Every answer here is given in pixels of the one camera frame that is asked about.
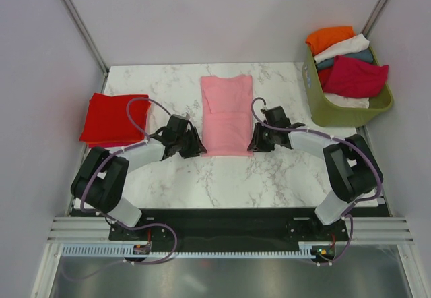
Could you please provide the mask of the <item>pink t-shirt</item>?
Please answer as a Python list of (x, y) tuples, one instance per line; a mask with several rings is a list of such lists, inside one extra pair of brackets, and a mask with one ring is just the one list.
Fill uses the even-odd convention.
[(253, 153), (248, 151), (253, 133), (252, 76), (203, 76), (201, 95), (205, 155), (252, 156)]

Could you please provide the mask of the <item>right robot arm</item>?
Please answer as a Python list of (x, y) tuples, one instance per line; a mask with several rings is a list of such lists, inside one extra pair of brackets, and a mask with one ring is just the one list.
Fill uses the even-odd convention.
[(315, 208), (308, 223), (310, 235), (325, 239), (333, 223), (346, 216), (358, 203), (379, 197), (383, 174), (366, 140), (359, 134), (337, 138), (292, 123), (283, 107), (261, 109), (265, 119), (257, 119), (249, 152), (272, 152), (277, 146), (306, 152), (325, 163), (331, 191)]

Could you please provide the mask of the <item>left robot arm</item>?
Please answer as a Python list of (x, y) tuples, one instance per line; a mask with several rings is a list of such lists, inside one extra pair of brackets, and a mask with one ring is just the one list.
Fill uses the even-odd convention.
[(123, 196), (127, 175), (176, 154), (188, 159), (206, 153), (196, 127), (186, 117), (171, 115), (166, 126), (144, 141), (114, 152), (92, 148), (71, 184), (71, 194), (80, 199), (84, 212), (95, 210), (124, 225), (132, 239), (142, 239), (148, 224), (141, 219), (142, 211)]

